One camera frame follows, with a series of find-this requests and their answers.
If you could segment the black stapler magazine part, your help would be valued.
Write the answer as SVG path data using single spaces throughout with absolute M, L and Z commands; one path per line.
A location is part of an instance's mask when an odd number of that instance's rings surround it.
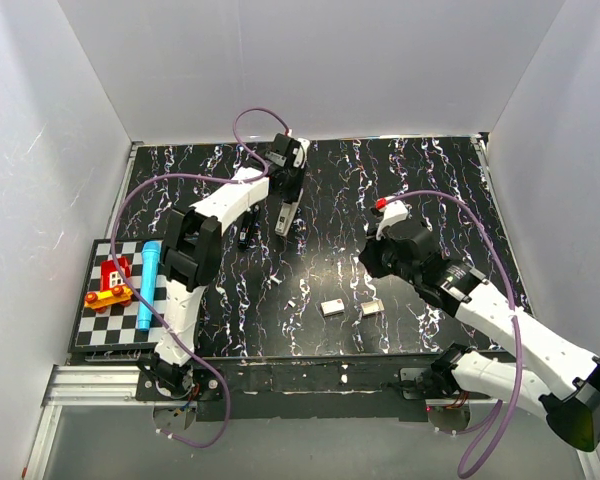
M 259 218 L 259 207 L 254 206 L 248 209 L 243 218 L 238 235 L 237 246 L 240 251 L 245 251 L 249 248 L 250 242 L 253 238 L 256 224 Z

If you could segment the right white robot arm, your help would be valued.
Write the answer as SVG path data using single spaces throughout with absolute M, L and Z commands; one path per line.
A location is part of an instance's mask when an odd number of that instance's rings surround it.
M 507 400 L 545 420 L 571 447 L 600 444 L 600 356 L 541 324 L 507 298 L 476 268 L 446 258 L 433 234 L 411 220 L 367 234 L 359 259 L 373 278 L 395 276 L 434 308 L 473 327 L 521 360 L 516 368 L 466 346 L 448 347 L 413 386 L 455 397 L 466 391 Z

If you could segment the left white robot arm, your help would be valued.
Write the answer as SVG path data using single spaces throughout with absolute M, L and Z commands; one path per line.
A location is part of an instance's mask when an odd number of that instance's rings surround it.
M 238 219 L 250 227 L 255 206 L 274 195 L 281 200 L 275 234 L 287 236 L 303 194 L 309 147 L 308 139 L 278 134 L 265 150 L 264 165 L 251 161 L 189 210 L 170 213 L 160 255 L 167 326 L 154 353 L 140 362 L 161 394 L 180 400 L 193 389 L 186 364 L 195 351 L 203 295 L 220 270 L 224 233 Z

